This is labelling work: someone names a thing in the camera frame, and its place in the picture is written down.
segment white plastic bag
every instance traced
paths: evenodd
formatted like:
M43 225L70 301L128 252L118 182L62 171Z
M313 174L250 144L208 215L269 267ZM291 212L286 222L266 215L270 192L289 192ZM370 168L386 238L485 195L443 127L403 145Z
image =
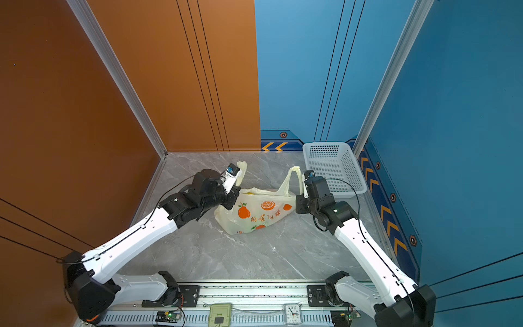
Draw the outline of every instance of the white plastic bag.
M238 162L245 167L243 176L247 170L245 162ZM292 172L298 175L300 194L303 193L302 175L299 166L289 169L287 177L277 191L268 191L258 188L241 189L236 204L231 210L218 206L214 211L214 217L220 226L229 234L250 233L265 228L281 220L294 210L296 195L289 193L289 183Z

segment plastic basket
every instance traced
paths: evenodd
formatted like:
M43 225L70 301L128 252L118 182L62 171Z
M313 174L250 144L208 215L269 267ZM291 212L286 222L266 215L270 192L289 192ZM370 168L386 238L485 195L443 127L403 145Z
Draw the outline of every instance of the plastic basket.
M358 166L358 161L347 143L305 143L303 156L307 170L313 170L316 176L342 179L351 184L357 194L367 191L367 183ZM341 181L328 179L327 184L336 199L351 198L355 195L353 189Z

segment yellow arrow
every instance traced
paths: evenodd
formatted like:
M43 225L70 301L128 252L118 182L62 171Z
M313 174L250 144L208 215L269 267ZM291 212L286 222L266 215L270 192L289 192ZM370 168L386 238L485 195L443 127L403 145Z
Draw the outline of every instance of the yellow arrow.
M394 253L396 254L397 256L397 246L401 246L402 248L405 249L405 251L408 251L407 250L407 246L405 244L403 244L402 241L398 240L397 238L394 238Z
M369 159L361 158L361 170L363 170L363 161L369 161Z
M372 193L372 184L376 184L376 185L380 185L380 183L378 183L377 180L375 179L370 179L370 192Z
M374 171L371 168L365 168L365 180L368 181L369 172L373 173Z
M274 144L274 142L269 142L269 143L267 143L267 145L264 146L262 149L265 150L265 151L267 151L267 152L269 152L270 150L267 149L267 148L268 148L269 146L273 145L273 144Z
M281 149L281 147L284 146L284 145L287 144L287 143L288 143L288 142L284 142L284 143L280 144L279 146L276 147L276 150L283 152L283 150Z
M381 221L383 221L383 212L384 211L388 212L388 213L390 213L392 215L392 212L391 212L391 210L389 208L381 206Z
M391 223L390 221L388 221L388 222L387 222L387 235L388 235L389 237L391 236L391 227L394 228L395 230L397 230L398 232L400 231L400 230L398 229L398 227L397 227L395 224L393 224L393 223Z

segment orange wall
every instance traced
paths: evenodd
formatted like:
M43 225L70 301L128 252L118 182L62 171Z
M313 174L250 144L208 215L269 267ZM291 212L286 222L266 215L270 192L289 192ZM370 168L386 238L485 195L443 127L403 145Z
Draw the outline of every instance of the orange wall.
M88 3L169 151L260 149L254 0Z
M0 30L0 198L98 246L128 227L158 155L66 1L3 2ZM0 216L90 249L1 201ZM57 257L71 251L1 219L0 235ZM61 266L4 239L0 247L0 325L71 326Z

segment clock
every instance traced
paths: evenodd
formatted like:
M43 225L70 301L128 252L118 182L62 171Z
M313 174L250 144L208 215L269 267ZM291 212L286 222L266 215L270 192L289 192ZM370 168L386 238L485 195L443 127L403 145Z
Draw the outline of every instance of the clock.
M299 325L301 320L301 306L299 304L284 305L285 325Z

